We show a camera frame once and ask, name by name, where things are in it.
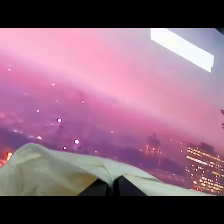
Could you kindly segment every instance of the purple sky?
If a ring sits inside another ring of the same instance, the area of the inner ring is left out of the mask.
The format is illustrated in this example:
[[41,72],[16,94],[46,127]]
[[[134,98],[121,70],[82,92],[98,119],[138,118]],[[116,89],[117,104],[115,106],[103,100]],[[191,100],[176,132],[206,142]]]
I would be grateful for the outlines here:
[[[0,29],[0,48],[28,66],[84,83],[144,117],[223,147],[223,65],[216,63],[223,36],[215,29],[171,30],[214,54],[216,69],[208,73],[154,43],[150,29]],[[136,115],[129,119],[144,124]]]

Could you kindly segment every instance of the black object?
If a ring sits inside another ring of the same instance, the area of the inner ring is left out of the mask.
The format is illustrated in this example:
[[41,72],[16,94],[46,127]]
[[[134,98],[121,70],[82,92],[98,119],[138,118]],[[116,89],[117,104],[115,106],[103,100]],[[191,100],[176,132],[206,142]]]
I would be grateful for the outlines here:
[[97,179],[87,189],[79,194],[79,196],[147,196],[135,185],[128,181],[124,176],[114,181],[113,189],[100,179]]

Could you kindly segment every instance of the cityscape backdrop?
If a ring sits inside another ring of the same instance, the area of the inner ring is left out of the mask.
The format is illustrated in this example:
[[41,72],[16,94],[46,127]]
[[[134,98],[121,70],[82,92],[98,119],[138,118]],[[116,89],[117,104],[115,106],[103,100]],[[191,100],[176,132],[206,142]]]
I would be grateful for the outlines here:
[[0,29],[0,165],[36,142],[223,194],[224,39],[169,30],[214,55],[211,73],[150,29]]

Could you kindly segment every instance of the white cloth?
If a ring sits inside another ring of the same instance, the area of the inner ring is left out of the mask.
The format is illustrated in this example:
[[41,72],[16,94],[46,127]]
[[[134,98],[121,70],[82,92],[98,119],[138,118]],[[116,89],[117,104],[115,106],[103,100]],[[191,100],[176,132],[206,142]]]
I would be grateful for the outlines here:
[[49,150],[26,144],[0,168],[0,195],[76,196],[97,178],[112,186],[123,175],[149,196],[203,196],[165,184],[136,167],[110,159]]

